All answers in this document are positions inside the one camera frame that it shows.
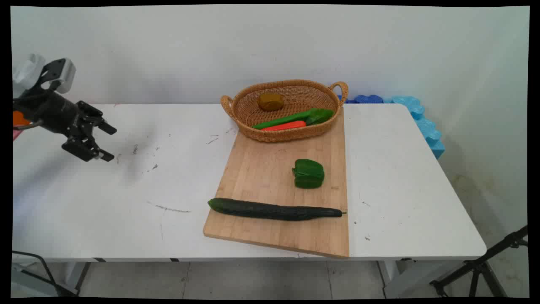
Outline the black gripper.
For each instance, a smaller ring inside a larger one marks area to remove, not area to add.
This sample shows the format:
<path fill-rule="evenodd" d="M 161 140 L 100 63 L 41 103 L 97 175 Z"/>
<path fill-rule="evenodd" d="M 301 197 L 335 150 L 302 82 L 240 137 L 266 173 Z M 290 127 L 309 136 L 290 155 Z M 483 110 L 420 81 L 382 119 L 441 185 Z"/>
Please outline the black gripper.
<path fill-rule="evenodd" d="M 38 93 L 26 92 L 21 97 L 13 99 L 13 111 L 20 112 L 23 119 L 30 122 L 27 125 L 14 123 L 13 129 L 16 131 L 43 127 L 52 133 L 61 133 L 69 137 L 62 144 L 62 148 L 85 162 L 93 159 L 109 162 L 114 159 L 113 154 L 96 144 L 96 139 L 92 135 L 84 135 L 80 123 L 82 119 L 109 135 L 115 134 L 117 129 L 106 122 L 99 109 L 82 100 L 73 103 L 49 89 Z"/>

